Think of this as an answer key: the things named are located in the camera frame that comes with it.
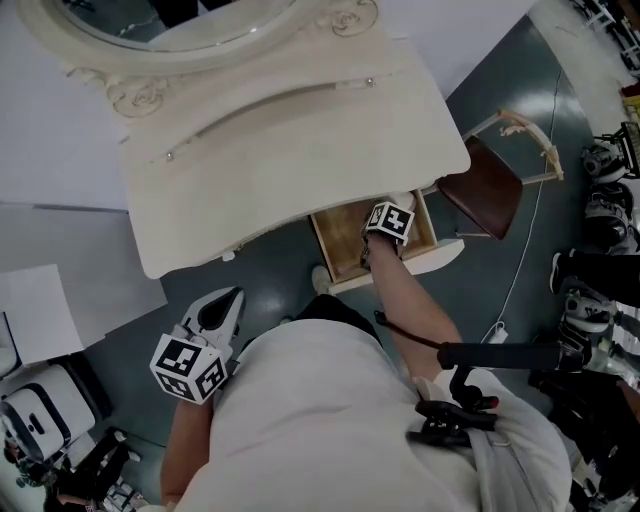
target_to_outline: white shirt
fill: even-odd
[[[417,385],[451,401],[451,377]],[[531,453],[564,510],[571,471],[553,426],[490,372],[473,370],[467,382],[500,398],[496,429]],[[424,421],[417,401],[365,332],[325,320],[277,327],[242,355],[215,410],[210,462],[175,510],[479,511],[470,450],[406,441]]]

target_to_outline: white cable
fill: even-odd
[[[556,80],[556,90],[553,95],[553,110],[551,111],[551,128],[549,129],[549,140],[553,144],[553,129],[555,128],[555,118],[556,118],[556,105],[558,100],[558,87],[560,85],[560,78],[562,77],[562,70],[558,73],[558,78]],[[544,159],[544,174],[547,173],[547,165],[549,164],[549,159],[545,156]],[[498,319],[496,322],[489,327],[489,330],[485,333],[485,335],[480,340],[480,343],[484,343],[484,340],[487,339],[489,334],[495,334],[498,331],[498,326],[502,324],[502,328],[505,327],[505,323],[502,321],[502,316],[504,315],[505,310],[507,309],[507,304],[509,303],[509,299],[511,298],[511,292],[516,286],[516,281],[518,280],[518,275],[520,275],[520,269],[522,268],[522,263],[524,262],[524,258],[527,255],[527,249],[529,248],[529,242],[531,241],[531,233],[533,232],[533,224],[536,220],[536,215],[538,214],[538,205],[540,204],[540,194],[542,192],[542,185],[544,181],[540,182],[540,186],[538,187],[538,194],[536,195],[536,203],[533,207],[533,215],[531,216],[531,223],[529,224],[529,233],[527,233],[527,241],[524,244],[524,248],[522,249],[522,254],[520,255],[520,262],[518,263],[518,268],[516,269],[516,273],[513,276],[513,281],[511,281],[511,286],[509,286],[509,291],[507,292],[507,296],[504,299],[504,304],[502,305],[502,309],[500,310],[500,314],[498,315]]]
[[[484,340],[487,339],[487,336],[489,336],[489,334],[495,334],[496,332],[498,332],[498,328],[502,328],[504,329],[505,327],[505,323],[502,320],[498,320],[495,324],[493,324],[491,327],[489,327],[489,330],[487,331],[487,333],[482,337],[482,339],[480,340],[480,343],[484,343]]]

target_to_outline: white box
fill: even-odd
[[[365,224],[365,233],[382,232],[391,235],[406,246],[409,241],[409,230],[415,214],[386,201],[373,207],[369,220]]]
[[[203,404],[227,380],[222,352],[163,334],[150,365],[165,393]]]

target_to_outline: brown chair seat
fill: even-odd
[[[465,142],[471,168],[440,178],[436,185],[462,213],[493,238],[502,240],[522,197],[522,181],[477,137]]]

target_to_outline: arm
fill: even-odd
[[[209,462],[213,401],[196,405],[180,400],[162,462],[162,504],[178,503],[198,470]]]
[[[69,494],[58,494],[58,501],[61,505],[66,505],[67,503],[73,503],[74,505],[82,505],[86,507],[90,505],[91,502],[89,500],[83,500],[81,498],[76,498],[75,496],[71,496]]]
[[[368,247],[371,275],[389,321],[433,341],[461,342],[454,323],[407,270],[391,244],[372,235]],[[395,332],[391,336],[412,378],[425,377],[433,381],[442,371],[435,350]]]

